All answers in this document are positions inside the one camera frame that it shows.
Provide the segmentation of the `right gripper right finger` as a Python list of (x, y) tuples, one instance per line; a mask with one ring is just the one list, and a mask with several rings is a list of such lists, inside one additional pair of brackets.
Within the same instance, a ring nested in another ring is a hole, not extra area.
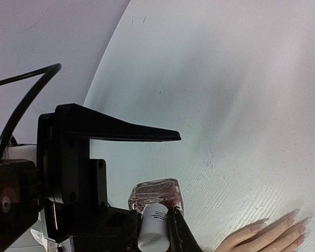
[(167, 223), (170, 239), (169, 251), (203, 252), (194, 238), (179, 208), (169, 207)]

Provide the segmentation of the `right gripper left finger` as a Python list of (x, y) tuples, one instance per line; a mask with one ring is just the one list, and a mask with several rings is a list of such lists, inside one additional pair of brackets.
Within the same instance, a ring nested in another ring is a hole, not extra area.
[(128, 123), (77, 104), (38, 120), (37, 165), (44, 178), (41, 221), (47, 236), (114, 236), (129, 212), (108, 206), (106, 162), (90, 141), (179, 141), (174, 130)]

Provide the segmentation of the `white nail polish cap brush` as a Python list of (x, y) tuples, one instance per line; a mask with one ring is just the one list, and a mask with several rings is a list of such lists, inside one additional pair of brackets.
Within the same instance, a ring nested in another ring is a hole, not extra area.
[(168, 208), (160, 203), (145, 207), (138, 237), (138, 248), (143, 252), (165, 252), (170, 246), (167, 232)]

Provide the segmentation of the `mannequin hand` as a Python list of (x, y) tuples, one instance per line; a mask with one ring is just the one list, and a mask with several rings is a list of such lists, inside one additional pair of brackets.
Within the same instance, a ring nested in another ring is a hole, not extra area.
[(271, 224), (268, 219), (251, 223), (228, 235), (215, 249), (216, 252), (297, 251), (309, 233), (307, 225), (311, 217), (299, 222), (294, 210)]

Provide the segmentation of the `glitter nail polish bottle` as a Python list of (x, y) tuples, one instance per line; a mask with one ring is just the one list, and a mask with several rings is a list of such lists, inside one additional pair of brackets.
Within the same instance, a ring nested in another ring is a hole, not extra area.
[(166, 207), (176, 207), (184, 214), (184, 204), (180, 185), (175, 178), (142, 182), (134, 186), (128, 199), (129, 210), (142, 214), (150, 204), (163, 204)]

